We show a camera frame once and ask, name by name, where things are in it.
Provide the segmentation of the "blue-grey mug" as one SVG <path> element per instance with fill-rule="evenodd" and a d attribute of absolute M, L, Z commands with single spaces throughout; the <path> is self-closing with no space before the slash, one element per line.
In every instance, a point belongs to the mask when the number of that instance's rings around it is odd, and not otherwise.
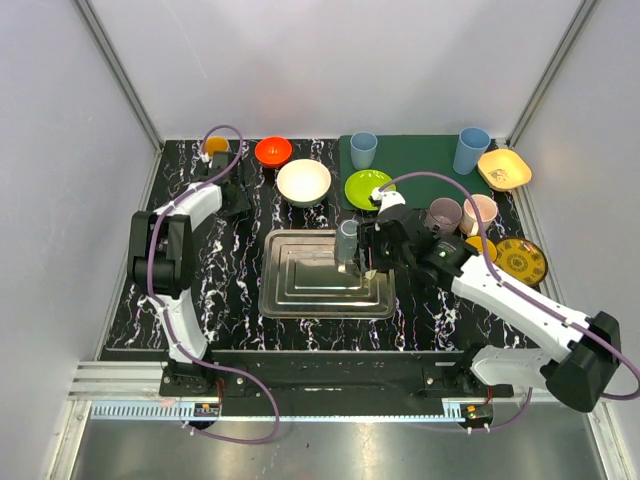
<path fill-rule="evenodd" d="M 335 233 L 334 260 L 339 272 L 346 272 L 347 267 L 354 263 L 358 251 L 357 220 L 344 220 Z"/>

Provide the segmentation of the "mauve mug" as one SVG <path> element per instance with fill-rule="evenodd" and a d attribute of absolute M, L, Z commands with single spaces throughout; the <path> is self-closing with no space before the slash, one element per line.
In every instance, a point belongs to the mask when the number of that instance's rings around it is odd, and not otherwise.
<path fill-rule="evenodd" d="M 462 217 L 463 210 L 457 201 L 448 197 L 437 198 L 428 208 L 426 227 L 435 235 L 451 235 L 458 229 Z"/>

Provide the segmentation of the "yellow mug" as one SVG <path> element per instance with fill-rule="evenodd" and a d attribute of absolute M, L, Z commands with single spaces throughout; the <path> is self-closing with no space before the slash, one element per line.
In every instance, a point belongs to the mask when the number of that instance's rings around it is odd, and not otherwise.
<path fill-rule="evenodd" d="M 496 245 L 489 239 L 483 242 L 480 235 L 470 236 L 466 239 L 466 242 L 473 246 L 480 254 L 488 252 L 491 262 L 495 262 L 498 257 Z"/>

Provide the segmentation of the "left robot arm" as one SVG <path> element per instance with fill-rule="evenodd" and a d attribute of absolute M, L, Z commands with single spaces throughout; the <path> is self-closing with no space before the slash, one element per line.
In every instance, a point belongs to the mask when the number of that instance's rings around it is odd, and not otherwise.
<path fill-rule="evenodd" d="M 153 305 L 168 342 L 162 396 L 203 396 L 215 389 L 216 372 L 202 363 L 208 341 L 191 296 L 196 270 L 194 231 L 210 216 L 246 211 L 237 175 L 241 154 L 205 156 L 205 172 L 175 199 L 131 218 L 127 277 Z"/>

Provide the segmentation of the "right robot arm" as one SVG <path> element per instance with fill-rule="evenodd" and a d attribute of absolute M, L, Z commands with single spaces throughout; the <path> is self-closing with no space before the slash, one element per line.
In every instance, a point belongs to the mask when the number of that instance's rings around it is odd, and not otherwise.
<path fill-rule="evenodd" d="M 529 337 L 536 349 L 474 348 L 454 371 L 466 396 L 488 386 L 546 389 L 578 412 L 591 412 L 620 366 L 619 322 L 605 312 L 588 316 L 559 304 L 486 261 L 455 235 L 438 237 L 404 205 L 359 225 L 356 260 L 363 271 L 404 269 L 447 289 Z"/>

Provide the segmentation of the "pink mug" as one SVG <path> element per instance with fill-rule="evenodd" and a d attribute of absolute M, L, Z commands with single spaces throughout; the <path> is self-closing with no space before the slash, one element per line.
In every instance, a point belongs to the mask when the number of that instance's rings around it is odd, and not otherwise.
<path fill-rule="evenodd" d="M 467 237 L 479 235 L 481 232 L 486 233 L 498 214 L 498 206 L 491 197 L 474 194 L 472 199 L 475 202 L 480 218 L 476 217 L 476 211 L 472 203 L 466 199 L 463 203 L 463 217 L 459 224 L 459 229 Z"/>

